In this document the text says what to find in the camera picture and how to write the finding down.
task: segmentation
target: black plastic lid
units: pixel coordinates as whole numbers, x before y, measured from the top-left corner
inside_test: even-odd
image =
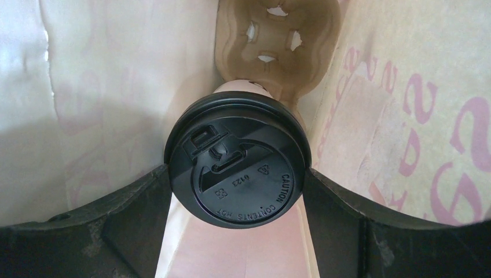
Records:
[[[191,105],[164,154],[179,201],[224,228],[260,226],[284,214],[300,197],[310,160],[305,133],[288,109],[246,92]]]

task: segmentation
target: embossed symbol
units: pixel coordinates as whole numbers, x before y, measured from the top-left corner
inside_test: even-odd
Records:
[[[264,175],[269,175],[269,166],[267,164],[264,164],[258,169],[258,172]]]
[[[223,188],[220,188],[220,190],[215,191],[215,194],[220,200],[228,196],[227,191],[225,191],[225,189]]]

